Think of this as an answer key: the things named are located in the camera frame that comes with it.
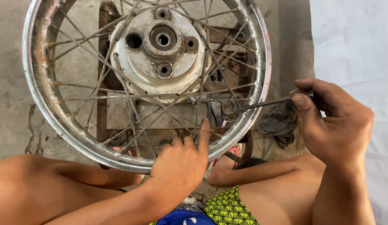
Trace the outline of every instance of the green patterned shorts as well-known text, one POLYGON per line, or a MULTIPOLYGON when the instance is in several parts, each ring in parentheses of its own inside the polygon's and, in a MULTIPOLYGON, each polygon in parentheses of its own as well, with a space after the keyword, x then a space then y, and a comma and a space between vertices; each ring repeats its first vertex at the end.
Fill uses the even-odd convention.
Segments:
POLYGON ((238 197, 238 187, 219 193, 199 205, 178 207, 207 215, 217 225, 259 225, 238 197))

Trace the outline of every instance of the concrete floor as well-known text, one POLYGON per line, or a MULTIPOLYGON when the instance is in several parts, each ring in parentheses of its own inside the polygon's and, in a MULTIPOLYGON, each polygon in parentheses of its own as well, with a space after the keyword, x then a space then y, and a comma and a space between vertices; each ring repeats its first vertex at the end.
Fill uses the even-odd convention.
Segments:
MULTIPOLYGON (((268 99, 285 96, 294 89, 294 81, 313 77, 313 42, 309 0, 256 0, 265 18, 272 44, 272 80, 268 99)), ((73 6, 69 16, 82 18, 77 24, 85 34, 97 29, 99 0, 81 0, 73 6)), ((83 162, 96 165, 57 135, 36 108, 27 88, 21 61, 21 34, 30 1, 9 2, 0 0, 0 159, 17 154, 38 154, 54 159, 83 162)), ((191 12, 203 4, 194 2, 191 12)), ((202 17, 203 8, 194 16, 202 17)), ((236 23, 231 15, 213 21, 213 25, 233 27, 236 23)), ((79 36, 69 23, 62 29, 71 36, 79 36)), ((56 61, 58 79, 86 82, 93 85, 96 79, 97 60, 78 48, 74 54, 67 54, 56 61)), ((88 90, 77 89, 72 95, 81 96, 88 90)), ((82 110, 78 120, 85 121, 88 109, 82 110)), ((95 132, 96 119, 90 123, 95 132)), ((302 154, 306 151, 301 140, 301 131, 296 131, 296 143, 286 150, 272 146, 268 160, 276 160, 302 154)), ((262 137, 256 139, 256 147, 262 148, 262 137)), ((204 192, 215 191, 205 187, 204 192)))

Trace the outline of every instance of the rusty rim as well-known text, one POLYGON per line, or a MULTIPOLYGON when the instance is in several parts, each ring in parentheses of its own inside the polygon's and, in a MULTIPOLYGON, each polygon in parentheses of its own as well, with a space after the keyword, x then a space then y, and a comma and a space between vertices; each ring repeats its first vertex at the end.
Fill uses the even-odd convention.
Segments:
MULTIPOLYGON (((205 1, 207 4, 203 5, 203 7, 206 16, 204 18, 194 18, 185 8, 185 4, 195 1, 178 0, 172 3, 159 4, 158 2, 146 0, 131 2, 121 0, 120 5, 123 10, 118 10, 111 1, 103 1, 100 5, 99 27, 101 29, 91 35, 85 35, 74 23, 74 20, 68 16, 76 0, 67 0, 65 2, 61 0, 33 0, 27 13, 23 31, 23 65, 32 96, 38 108, 55 131, 78 151, 101 164, 115 169, 148 174, 154 158, 159 152, 155 148, 164 144, 152 143, 151 138, 154 136, 148 135, 151 131, 151 129, 148 129, 150 125, 154 124, 156 119, 162 116, 158 116, 159 114, 171 116, 174 121, 181 125, 180 130, 189 134, 196 134, 199 120, 201 120, 200 116, 202 116, 201 108, 206 108, 204 106, 206 103, 216 101, 212 95, 230 93, 231 96, 235 97, 217 100, 221 102, 232 101, 237 107, 240 107, 242 104, 254 104, 264 101, 271 77, 271 48, 265 23, 256 4, 252 0, 246 0, 244 3, 240 0, 224 0, 224 3, 230 10, 211 14, 212 1, 205 1), (160 6, 167 11, 159 10, 160 6), (113 43, 117 45, 120 40, 126 42, 128 34, 124 32, 129 31, 129 21, 132 21, 139 14, 146 11, 152 10, 152 15, 155 15, 156 9, 158 9, 157 12, 164 13, 157 15, 161 18, 163 18, 163 15, 170 19, 178 15, 184 17, 197 32, 199 46, 195 51, 185 50, 184 45, 186 43, 181 41, 178 44, 181 44, 182 49, 181 51, 178 50, 176 55, 172 55, 167 59, 157 58, 158 56, 154 55, 150 56, 154 61, 158 62, 155 64, 155 68, 157 68, 158 64, 169 63, 174 70, 173 60, 176 60, 176 57, 180 57, 180 54, 197 54, 195 60, 202 62, 201 70, 197 74, 195 83, 188 85, 184 91, 175 93, 174 96, 170 93, 142 90, 142 86, 136 85, 135 82, 137 80, 123 73, 126 70, 124 66, 126 59, 115 52, 110 54, 113 51, 113 43), (101 22, 101 18, 104 18, 101 17, 101 13, 103 16, 105 15, 106 21, 101 22), (209 25, 211 18, 217 18, 228 13, 232 13, 237 19, 237 24, 234 28, 209 25), (81 35, 81 38, 73 38, 60 28, 65 18, 81 35), (67 39, 58 40, 58 36, 61 34, 67 37, 67 39), (99 43, 97 48, 91 42, 92 38, 98 38, 99 40, 110 38, 110 42, 108 42, 110 44, 109 50, 105 53, 100 52, 101 43, 99 43), (71 44, 71 48, 65 51, 57 49, 65 44, 71 44), (55 76, 57 60, 65 55, 73 54, 72 51, 77 47, 87 51, 93 59, 99 60, 98 77, 95 76, 95 79, 101 82, 96 82, 96 85, 73 84, 60 80, 61 76, 55 76), (234 74, 239 74, 240 79, 232 79, 234 74), (108 75, 114 75, 118 78, 119 83, 115 84, 116 87, 110 87, 110 84, 103 86, 108 75), (63 87, 68 87, 69 92, 62 92, 63 87), (88 97, 69 96, 72 90, 71 87, 73 89, 90 90, 88 93, 91 94, 88 97), (205 94, 211 94, 211 97, 205 99, 205 94), (101 132, 108 129, 106 127, 103 130, 100 129, 99 119, 97 119, 96 129, 93 129, 90 126, 90 121, 96 103, 98 103, 98 113, 99 108, 102 107, 101 103, 108 99, 124 99, 130 108, 131 115, 135 114, 135 116, 130 115, 130 118, 127 119, 131 123, 126 129, 113 130, 114 135, 104 138, 104 136, 101 136, 101 132), (158 115, 156 115, 155 110, 149 116, 142 115, 136 108, 136 100, 144 100, 147 103, 157 105, 159 107, 156 109, 158 115), (70 102, 80 103, 73 108, 68 105, 70 102), (198 107, 193 109, 196 112, 195 118, 190 120, 190 118, 187 119, 179 115, 176 111, 168 111, 174 105, 183 104, 182 102, 198 104, 198 107), (77 116, 82 115, 82 110, 86 110, 89 116, 79 121, 77 116), (193 126, 188 127, 187 123, 193 124, 193 126), (127 136, 127 141, 126 145, 123 145, 121 152, 116 152, 109 148, 112 146, 111 143, 115 138, 123 135, 127 136), (143 140, 146 140, 148 144, 142 143, 141 141, 143 140), (125 155, 130 148, 134 148, 138 155, 140 155, 141 150, 137 149, 138 147, 141 149, 147 147, 153 156, 144 158, 125 155)), ((186 38, 185 30, 181 27, 180 29, 182 29, 181 40, 184 40, 186 38)), ((137 47, 139 42, 132 41, 132 43, 133 47, 137 47)), ((129 51, 131 53, 134 51, 144 52, 142 50, 144 47, 144 45, 139 45, 137 48, 129 48, 129 51)), ((210 144, 209 161, 221 156, 233 144, 241 140, 254 123, 260 110, 252 109, 238 115, 238 118, 231 122, 229 127, 224 129, 223 132, 219 132, 220 129, 214 129, 211 134, 211 136, 214 135, 214 140, 210 144)))

